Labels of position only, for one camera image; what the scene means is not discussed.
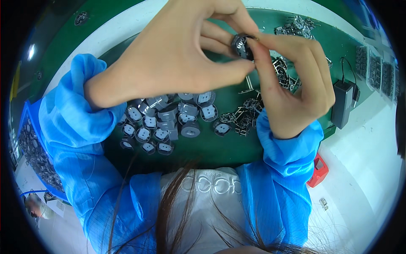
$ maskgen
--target blue cable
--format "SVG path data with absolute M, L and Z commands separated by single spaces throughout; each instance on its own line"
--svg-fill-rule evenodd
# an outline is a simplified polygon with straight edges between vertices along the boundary
M 21 198 L 23 195 L 25 195 L 25 194 L 34 193 L 34 192 L 47 192 L 47 191 L 49 191 L 49 190 L 40 190 L 40 191 L 26 191 L 26 192 L 24 192 L 23 194 L 21 194 L 21 195 L 20 195 L 20 198 Z

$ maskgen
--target blue jacket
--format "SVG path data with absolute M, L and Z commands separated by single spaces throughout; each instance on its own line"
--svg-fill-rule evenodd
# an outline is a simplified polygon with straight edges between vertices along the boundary
M 54 159 L 55 170 L 84 234 L 98 253 L 107 251 L 123 181 L 104 157 L 100 142 L 110 135 L 124 114 L 126 103 L 93 112 L 84 98 L 83 84 L 106 67 L 104 61 L 92 55 L 77 55 L 71 70 L 43 98 L 39 110 L 46 149 Z M 264 111 L 257 120 L 257 133 L 264 149 L 263 160 L 236 168 L 244 209 L 252 224 L 260 225 L 265 243 L 277 239 L 303 245 L 311 211 L 305 183 L 313 174 L 313 160 L 323 139 L 322 128 L 314 121 L 298 137 L 277 140 Z M 126 183 L 119 201 L 112 246 L 120 246 L 153 226 L 161 198 L 160 178 L 161 173 L 140 174 Z M 142 253 L 137 246 L 154 249 L 153 232 L 154 228 L 132 241 L 123 253 Z

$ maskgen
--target light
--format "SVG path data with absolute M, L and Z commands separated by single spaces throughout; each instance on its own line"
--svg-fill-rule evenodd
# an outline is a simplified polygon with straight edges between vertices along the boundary
M 34 53 L 35 53 L 35 44 L 31 44 L 30 47 L 28 48 L 28 57 L 27 57 L 28 61 L 32 59 Z

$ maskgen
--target hand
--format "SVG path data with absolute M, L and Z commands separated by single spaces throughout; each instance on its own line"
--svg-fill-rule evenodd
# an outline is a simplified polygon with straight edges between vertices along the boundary
M 241 0 L 169 0 L 106 71 L 90 79 L 85 96 L 106 108 L 165 93 L 202 93 L 238 84 L 253 71 L 248 60 L 214 63 L 202 49 L 232 55 L 232 35 L 207 18 L 225 21 L 237 33 L 258 27 Z
M 290 139 L 310 123 L 325 115 L 335 103 L 330 70 L 317 41 L 291 35 L 255 35 L 249 45 L 261 82 L 261 96 L 274 137 Z M 295 65 L 302 86 L 292 95 L 276 77 L 269 49 L 277 51 Z

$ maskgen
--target left hand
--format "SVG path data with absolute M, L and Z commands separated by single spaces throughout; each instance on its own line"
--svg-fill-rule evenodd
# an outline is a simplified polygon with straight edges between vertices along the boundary
M 206 20 L 210 17 L 237 33 L 259 31 L 241 0 L 169 0 L 119 59 L 86 83 L 86 99 L 106 108 L 135 98 L 241 83 L 255 68 L 251 61 L 214 63 L 202 51 L 233 56 L 233 36 Z

